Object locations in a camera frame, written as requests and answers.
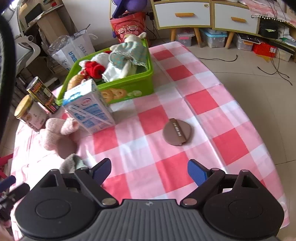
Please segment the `grey green cloth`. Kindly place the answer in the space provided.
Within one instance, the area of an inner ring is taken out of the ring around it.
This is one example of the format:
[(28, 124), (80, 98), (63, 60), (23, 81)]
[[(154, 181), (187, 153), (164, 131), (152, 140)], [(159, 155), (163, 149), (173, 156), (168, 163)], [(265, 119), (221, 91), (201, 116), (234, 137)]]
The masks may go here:
[(87, 165), (83, 162), (80, 156), (71, 154), (64, 160), (59, 170), (62, 174), (69, 174), (74, 173), (80, 168), (87, 168)]

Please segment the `white santa plush toy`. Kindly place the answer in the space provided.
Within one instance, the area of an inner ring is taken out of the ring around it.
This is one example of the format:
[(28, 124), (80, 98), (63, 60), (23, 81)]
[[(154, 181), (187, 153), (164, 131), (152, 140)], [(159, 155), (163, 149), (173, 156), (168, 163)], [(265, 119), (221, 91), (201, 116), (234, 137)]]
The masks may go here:
[(90, 60), (80, 61), (81, 70), (78, 74), (83, 75), (85, 79), (101, 79), (102, 74), (107, 69), (110, 53), (111, 51), (105, 51), (96, 54)]

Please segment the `cream bunny doll blue dress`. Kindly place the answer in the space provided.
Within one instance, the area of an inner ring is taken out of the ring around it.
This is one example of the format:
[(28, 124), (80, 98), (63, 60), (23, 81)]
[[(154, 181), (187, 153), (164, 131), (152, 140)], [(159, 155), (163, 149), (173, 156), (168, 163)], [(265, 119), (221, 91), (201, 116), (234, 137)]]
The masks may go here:
[(142, 43), (146, 36), (145, 32), (138, 36), (128, 34), (123, 43), (110, 47), (108, 65), (102, 74), (104, 82), (134, 75), (137, 68), (147, 69), (147, 48)]

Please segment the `brown round compact case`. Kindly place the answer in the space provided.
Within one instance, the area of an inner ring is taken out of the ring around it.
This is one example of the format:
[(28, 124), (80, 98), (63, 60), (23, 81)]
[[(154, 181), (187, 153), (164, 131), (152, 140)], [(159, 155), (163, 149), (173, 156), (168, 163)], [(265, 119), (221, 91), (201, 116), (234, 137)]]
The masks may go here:
[(191, 126), (179, 119), (170, 118), (163, 128), (164, 140), (172, 146), (186, 143), (192, 134)]

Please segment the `pink fluffy plush toy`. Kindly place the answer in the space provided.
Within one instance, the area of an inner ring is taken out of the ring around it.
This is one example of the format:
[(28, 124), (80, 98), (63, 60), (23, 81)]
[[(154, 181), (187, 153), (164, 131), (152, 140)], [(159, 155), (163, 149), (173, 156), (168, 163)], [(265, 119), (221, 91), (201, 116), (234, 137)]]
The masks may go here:
[(78, 129), (79, 123), (74, 118), (49, 118), (45, 128), (40, 130), (41, 145), (45, 150), (56, 151), (60, 158), (66, 159), (77, 152), (78, 145), (72, 139), (72, 134)]

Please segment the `white blue milk carton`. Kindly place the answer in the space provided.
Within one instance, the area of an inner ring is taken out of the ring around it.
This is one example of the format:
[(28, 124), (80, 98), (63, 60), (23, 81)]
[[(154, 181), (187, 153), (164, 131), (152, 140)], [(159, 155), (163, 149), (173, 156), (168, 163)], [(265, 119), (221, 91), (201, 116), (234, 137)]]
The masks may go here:
[(111, 109), (92, 79), (66, 91), (62, 106), (91, 134), (115, 125)]

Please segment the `gold lid clear jar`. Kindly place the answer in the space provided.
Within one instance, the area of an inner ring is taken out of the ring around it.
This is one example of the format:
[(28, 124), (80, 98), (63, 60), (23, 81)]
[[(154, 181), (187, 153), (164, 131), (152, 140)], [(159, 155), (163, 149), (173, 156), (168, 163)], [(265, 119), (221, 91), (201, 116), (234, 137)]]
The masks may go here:
[(14, 116), (26, 123), (35, 132), (45, 128), (45, 123), (49, 118), (47, 112), (29, 94), (20, 101)]

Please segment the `green plastic bin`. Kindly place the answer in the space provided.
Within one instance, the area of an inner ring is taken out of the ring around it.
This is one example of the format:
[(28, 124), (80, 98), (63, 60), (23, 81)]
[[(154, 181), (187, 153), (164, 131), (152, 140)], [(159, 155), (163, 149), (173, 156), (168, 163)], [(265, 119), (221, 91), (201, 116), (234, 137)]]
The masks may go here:
[[(67, 86), (69, 80), (78, 72), (81, 71), (81, 66), (79, 65), (80, 61), (83, 60), (90, 60), (92, 57), (95, 55), (105, 52), (109, 50), (109, 48), (102, 49), (100, 51), (97, 51), (95, 53), (92, 53), (90, 55), (87, 55), (79, 60), (77, 60), (72, 68), (70, 69), (66, 79), (64, 80), (63, 85), (61, 86), (61, 90), (57, 95), (57, 100), (56, 103), (61, 106), (63, 102), (63, 97), (65, 92), (67, 91)], [(125, 96), (122, 98), (119, 98), (118, 95), (115, 96), (114, 99), (109, 101), (109, 104), (137, 98), (137, 97), (142, 97), (146, 95), (150, 95), (154, 92), (154, 85), (152, 82), (152, 76), (153, 76), (153, 64), (152, 64), (152, 59), (149, 51), (147, 51), (147, 68), (138, 68), (137, 73), (135, 75), (130, 75), (125, 78), (119, 79), (119, 80), (114, 80), (109, 83), (101, 83), (97, 85), (97, 88), (99, 91), (103, 92), (104, 90), (106, 91), (111, 91), (115, 90), (116, 93), (124, 93)]]

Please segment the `black yellow drink can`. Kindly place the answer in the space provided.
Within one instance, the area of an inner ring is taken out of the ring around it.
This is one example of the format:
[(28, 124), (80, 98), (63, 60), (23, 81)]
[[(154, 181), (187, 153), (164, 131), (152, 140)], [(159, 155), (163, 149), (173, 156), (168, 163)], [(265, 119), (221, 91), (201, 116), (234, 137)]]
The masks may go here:
[(58, 111), (60, 106), (56, 103), (55, 95), (44, 85), (39, 77), (34, 77), (26, 90), (51, 114), (55, 114)]

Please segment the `white paper shopping bag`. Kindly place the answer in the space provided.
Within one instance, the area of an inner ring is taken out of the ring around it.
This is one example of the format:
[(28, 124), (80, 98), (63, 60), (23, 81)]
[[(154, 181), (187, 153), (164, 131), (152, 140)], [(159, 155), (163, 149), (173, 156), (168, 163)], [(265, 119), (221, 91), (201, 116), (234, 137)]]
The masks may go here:
[(98, 37), (89, 33), (88, 27), (72, 36), (60, 36), (48, 48), (49, 55), (68, 71), (79, 59), (95, 52), (91, 40)]

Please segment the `clear plastic storage box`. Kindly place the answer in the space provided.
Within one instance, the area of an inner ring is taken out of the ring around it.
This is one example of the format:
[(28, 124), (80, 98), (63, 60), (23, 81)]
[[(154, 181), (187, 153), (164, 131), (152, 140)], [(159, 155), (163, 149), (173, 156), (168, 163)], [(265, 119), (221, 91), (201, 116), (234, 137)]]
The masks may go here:
[(226, 31), (216, 31), (210, 28), (202, 28), (200, 30), (203, 43), (210, 48), (223, 48), (228, 37)]

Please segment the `white office chair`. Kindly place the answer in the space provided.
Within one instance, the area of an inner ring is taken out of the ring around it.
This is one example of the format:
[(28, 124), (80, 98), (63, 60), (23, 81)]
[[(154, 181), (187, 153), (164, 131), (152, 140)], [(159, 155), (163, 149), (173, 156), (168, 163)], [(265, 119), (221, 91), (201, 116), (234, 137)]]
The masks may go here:
[(16, 47), (16, 74), (29, 66), (41, 53), (40, 47), (33, 42), (32, 35), (25, 36), (19, 18), (20, 7), (12, 9), (10, 6), (2, 13), (13, 32)]

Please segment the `red box on floor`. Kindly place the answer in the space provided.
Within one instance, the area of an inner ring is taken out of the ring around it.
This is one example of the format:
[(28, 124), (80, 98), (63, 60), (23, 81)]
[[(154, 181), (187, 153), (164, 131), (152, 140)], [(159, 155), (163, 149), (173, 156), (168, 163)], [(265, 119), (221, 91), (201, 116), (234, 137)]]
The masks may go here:
[(262, 42), (260, 44), (253, 44), (252, 51), (257, 55), (273, 58), (276, 54), (277, 48), (273, 45)]

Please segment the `red snack bucket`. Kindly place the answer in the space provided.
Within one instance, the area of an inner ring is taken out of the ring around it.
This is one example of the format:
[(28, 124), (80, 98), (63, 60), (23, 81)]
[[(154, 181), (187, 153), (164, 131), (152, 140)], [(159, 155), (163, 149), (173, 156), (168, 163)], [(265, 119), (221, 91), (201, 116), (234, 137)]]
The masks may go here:
[(130, 13), (126, 11), (119, 18), (111, 18), (112, 37), (118, 39), (119, 43), (124, 42), (126, 35), (138, 36), (145, 31), (145, 13)]

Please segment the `wooden white drawer cabinet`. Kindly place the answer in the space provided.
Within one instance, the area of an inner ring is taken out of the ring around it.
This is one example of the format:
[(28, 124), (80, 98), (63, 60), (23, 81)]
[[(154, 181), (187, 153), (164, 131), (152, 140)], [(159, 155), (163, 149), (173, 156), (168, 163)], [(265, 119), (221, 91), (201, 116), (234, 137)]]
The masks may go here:
[(175, 41), (177, 30), (193, 28), (201, 46), (201, 28), (229, 32), (226, 48), (235, 33), (258, 35), (260, 19), (252, 16), (248, 6), (230, 1), (151, 1), (158, 30), (171, 30)]

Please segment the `purple hopper ball toy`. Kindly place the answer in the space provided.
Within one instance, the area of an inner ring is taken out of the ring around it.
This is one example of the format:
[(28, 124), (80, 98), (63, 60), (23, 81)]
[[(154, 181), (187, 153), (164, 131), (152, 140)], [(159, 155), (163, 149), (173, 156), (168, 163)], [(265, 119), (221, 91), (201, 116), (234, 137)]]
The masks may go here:
[(114, 0), (111, 2), (116, 5), (116, 9), (112, 14), (113, 18), (119, 18), (126, 11), (130, 13), (143, 11), (147, 6), (147, 0)]

